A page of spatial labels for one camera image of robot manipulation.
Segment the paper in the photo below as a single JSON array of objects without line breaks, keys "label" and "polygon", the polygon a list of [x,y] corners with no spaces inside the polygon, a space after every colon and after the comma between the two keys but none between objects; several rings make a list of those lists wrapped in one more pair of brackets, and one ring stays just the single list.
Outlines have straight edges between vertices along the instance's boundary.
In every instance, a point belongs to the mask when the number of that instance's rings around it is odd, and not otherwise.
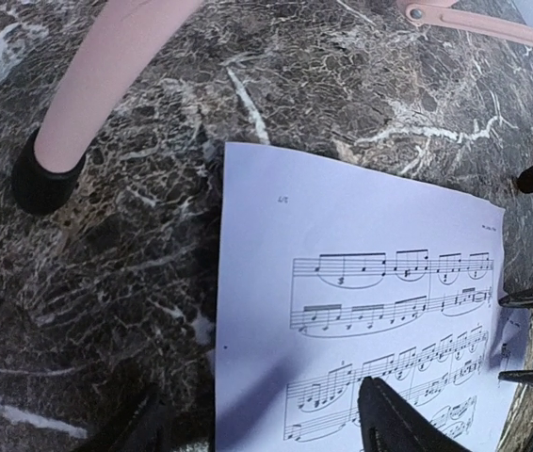
[{"label": "paper", "polygon": [[227,144],[217,451],[360,452],[358,389],[385,379],[494,451],[526,319],[497,304],[503,213],[308,153]]}]

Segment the gray surface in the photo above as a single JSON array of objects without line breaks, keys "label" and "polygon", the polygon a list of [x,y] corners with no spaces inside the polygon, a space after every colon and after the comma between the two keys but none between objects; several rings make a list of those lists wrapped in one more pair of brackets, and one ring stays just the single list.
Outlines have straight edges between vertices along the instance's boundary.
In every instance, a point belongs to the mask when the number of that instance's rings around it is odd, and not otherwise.
[{"label": "gray surface", "polygon": [[[507,289],[533,285],[533,196],[511,184],[533,164],[523,46],[417,30],[389,1],[210,1],[105,125],[72,201],[36,219],[8,172],[102,2],[37,3],[0,0],[0,30],[17,24],[0,61],[0,405],[92,431],[154,380],[186,413],[180,443],[210,434],[223,145],[258,141],[242,90],[273,144],[506,207]],[[507,0],[465,7],[519,20]],[[4,415],[0,451],[78,444]]]}]

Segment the white paper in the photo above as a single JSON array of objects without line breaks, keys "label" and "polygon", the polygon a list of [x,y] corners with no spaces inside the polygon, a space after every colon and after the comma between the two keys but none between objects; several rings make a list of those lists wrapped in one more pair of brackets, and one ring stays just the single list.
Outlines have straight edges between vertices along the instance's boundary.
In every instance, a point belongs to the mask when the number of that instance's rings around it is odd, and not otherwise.
[{"label": "white paper", "polygon": [[385,379],[494,451],[526,319],[497,304],[503,213],[308,153],[229,143],[218,281],[217,451],[360,452],[358,389]]}]

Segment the marble surface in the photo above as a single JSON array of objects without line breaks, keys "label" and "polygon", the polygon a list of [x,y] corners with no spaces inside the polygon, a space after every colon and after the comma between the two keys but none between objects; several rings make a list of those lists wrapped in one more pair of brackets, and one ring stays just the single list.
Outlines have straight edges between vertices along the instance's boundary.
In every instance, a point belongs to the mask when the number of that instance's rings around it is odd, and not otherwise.
[{"label": "marble surface", "polygon": [[[102,3],[0,0],[0,451],[69,451],[147,381],[177,444],[205,448],[226,140],[489,199],[507,290],[533,285],[533,195],[512,185],[533,164],[533,50],[416,29],[390,0],[208,1],[115,109],[72,201],[22,213],[10,167]],[[509,0],[462,7],[520,20]],[[502,450],[532,429],[533,392],[518,401]]]}]

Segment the marble floor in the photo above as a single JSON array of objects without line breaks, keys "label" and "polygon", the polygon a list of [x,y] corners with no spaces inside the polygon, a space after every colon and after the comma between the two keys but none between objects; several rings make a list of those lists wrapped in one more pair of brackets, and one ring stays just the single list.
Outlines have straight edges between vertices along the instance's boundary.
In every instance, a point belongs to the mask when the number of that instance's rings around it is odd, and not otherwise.
[{"label": "marble floor", "polygon": [[[533,50],[436,27],[392,0],[209,0],[154,59],[49,218],[10,167],[103,0],[0,0],[0,451],[67,452],[158,382],[176,443],[213,430],[222,153],[272,143],[505,207],[508,291],[533,285]],[[510,0],[461,5],[520,21]],[[533,321],[527,365],[533,366]],[[533,428],[519,389],[501,450]]]}]

